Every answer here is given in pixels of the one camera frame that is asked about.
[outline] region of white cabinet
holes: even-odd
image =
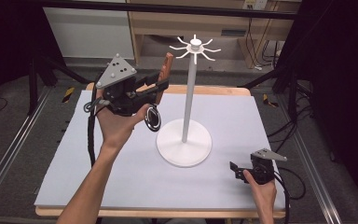
[[[63,57],[112,58],[119,53],[123,58],[134,58],[126,11],[48,7],[44,10]]]

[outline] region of aluminum rail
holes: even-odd
[[[287,105],[284,98],[278,95],[278,102],[280,105]],[[287,111],[283,108],[282,112],[286,119],[289,121],[290,117]],[[322,208],[324,217],[328,224],[340,224],[342,223],[341,218],[339,217],[336,206],[333,203],[333,200],[330,197],[330,194],[324,185],[324,182],[319,175],[318,170],[316,169],[315,164],[313,163],[312,158],[307,150],[307,147],[301,137],[301,134],[296,130],[294,134],[295,143],[298,148],[298,154],[304,165],[304,170],[307,173],[308,178],[310,179],[310,184],[312,185],[313,191],[315,192],[316,198],[319,201],[319,205]]]
[[[14,137],[13,141],[11,142],[10,146],[7,149],[7,152],[5,153],[4,157],[0,161],[0,185],[5,178],[8,169],[10,168],[10,165],[15,160],[17,154],[19,153],[22,144],[24,143],[25,139],[27,138],[29,132],[31,131],[32,127],[34,126],[34,123],[36,122],[37,118],[40,115],[40,112],[42,111],[43,107],[46,104],[46,101],[48,99],[48,96],[52,90],[52,87],[45,87],[42,90],[42,93],[39,97],[39,104],[38,107],[34,110],[34,113],[31,114],[26,118],[26,120],[23,122],[20,130],[17,132],[16,136]]]

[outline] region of vertical pole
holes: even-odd
[[[185,119],[183,123],[183,135],[182,135],[183,143],[187,142],[188,125],[190,122],[191,106],[193,103],[194,85],[196,83],[197,65],[195,64],[194,57],[197,57],[197,55],[192,53],[190,55],[190,64],[188,67],[186,108],[185,108]]]

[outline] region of metal frame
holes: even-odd
[[[300,15],[293,12],[275,12],[263,10],[247,10],[217,7],[184,7],[154,4],[132,4],[90,1],[68,1],[68,0],[19,0],[16,3],[32,4],[41,7],[60,7],[77,9],[94,9],[109,11],[138,11],[156,13],[194,14],[226,17],[247,17],[260,19],[279,20],[309,20],[311,15]]]
[[[40,98],[38,100],[38,106],[34,109],[34,113],[29,115],[26,120],[23,122],[20,130],[17,132],[16,136],[14,137],[13,141],[11,142],[10,146],[7,149],[4,157],[0,161],[0,185],[4,180],[8,169],[10,168],[13,161],[16,159],[17,154],[19,153],[22,144],[25,142],[29,132],[31,131],[34,123],[36,122],[37,118],[39,117],[43,107],[46,104],[48,96],[52,90],[52,87],[45,87],[42,90]]]
[[[278,102],[280,105],[286,105],[287,102],[285,101],[284,97],[278,95]],[[290,120],[290,115],[287,111],[283,108],[282,112],[286,118],[286,120]],[[299,131],[295,132],[294,135],[295,144],[298,149],[298,155],[304,165],[304,170],[307,173],[307,176],[310,179],[310,184],[315,192],[315,196],[318,199],[319,205],[322,208],[322,212],[324,213],[324,217],[328,224],[335,224],[335,223],[342,223],[341,218],[338,214],[336,206],[333,203],[333,200],[330,197],[330,194],[324,185],[324,182],[316,169],[315,163],[313,163],[312,158],[308,152],[308,149],[304,143],[304,140],[301,137]]]

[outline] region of forearm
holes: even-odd
[[[95,223],[118,152],[119,149],[101,148],[97,161],[63,210],[58,223]]]
[[[273,224],[274,218],[271,211],[258,212],[261,224]]]

